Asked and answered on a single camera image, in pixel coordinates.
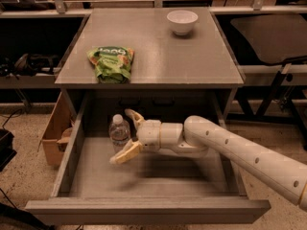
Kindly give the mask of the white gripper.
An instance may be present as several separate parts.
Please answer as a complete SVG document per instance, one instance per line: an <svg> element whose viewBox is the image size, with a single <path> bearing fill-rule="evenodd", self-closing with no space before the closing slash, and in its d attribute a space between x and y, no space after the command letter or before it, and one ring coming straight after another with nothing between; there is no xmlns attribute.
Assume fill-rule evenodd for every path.
<svg viewBox="0 0 307 230"><path fill-rule="evenodd" d="M162 123L158 120L147 120L138 112L126 108L125 114L132 119L137 129L138 141L129 140L122 150L109 159L113 165L123 164L137 156L143 149L158 151L176 148L183 141L183 124Z"/></svg>

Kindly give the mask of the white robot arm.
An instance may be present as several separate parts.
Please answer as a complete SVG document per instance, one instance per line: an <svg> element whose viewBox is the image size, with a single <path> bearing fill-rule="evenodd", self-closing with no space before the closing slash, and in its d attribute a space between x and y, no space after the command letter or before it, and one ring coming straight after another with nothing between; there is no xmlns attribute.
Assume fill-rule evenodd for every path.
<svg viewBox="0 0 307 230"><path fill-rule="evenodd" d="M130 161L143 150L171 150L190 158L201 158L213 149L258 180L307 211L307 165L267 149L242 136L192 115L181 123L146 120L127 108L125 114L133 121L136 139L129 140L122 150L110 158L115 165Z"/></svg>

